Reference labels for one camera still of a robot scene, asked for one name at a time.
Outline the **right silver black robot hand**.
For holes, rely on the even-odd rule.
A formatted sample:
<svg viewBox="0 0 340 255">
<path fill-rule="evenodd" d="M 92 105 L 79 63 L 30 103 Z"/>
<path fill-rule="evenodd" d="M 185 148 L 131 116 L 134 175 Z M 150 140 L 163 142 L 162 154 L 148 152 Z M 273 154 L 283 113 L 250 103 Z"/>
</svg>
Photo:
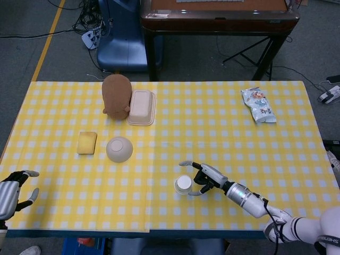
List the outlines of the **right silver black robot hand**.
<svg viewBox="0 0 340 255">
<path fill-rule="evenodd" d="M 232 182 L 226 176 L 210 165 L 199 164 L 189 160 L 182 161 L 179 165 L 192 166 L 198 170 L 193 180 L 187 175 L 182 175 L 175 181 L 175 190 L 181 195 L 201 196 L 214 187 L 227 193 L 232 186 Z M 193 182 L 203 187 L 199 191 L 194 192 L 192 191 Z"/>
</svg>

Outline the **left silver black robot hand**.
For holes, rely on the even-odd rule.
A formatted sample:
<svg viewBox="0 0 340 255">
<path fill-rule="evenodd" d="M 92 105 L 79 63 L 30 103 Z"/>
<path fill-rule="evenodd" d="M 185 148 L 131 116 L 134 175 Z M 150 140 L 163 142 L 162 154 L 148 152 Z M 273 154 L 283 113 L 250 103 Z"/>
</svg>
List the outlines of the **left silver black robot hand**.
<svg viewBox="0 0 340 255">
<path fill-rule="evenodd" d="M 19 202 L 19 194 L 21 187 L 29 177 L 38 177 L 36 171 L 16 171 L 11 173 L 7 178 L 1 181 L 1 220 L 9 220 L 16 211 L 31 206 L 37 199 L 39 189 L 35 188 L 31 197 Z"/>
</svg>

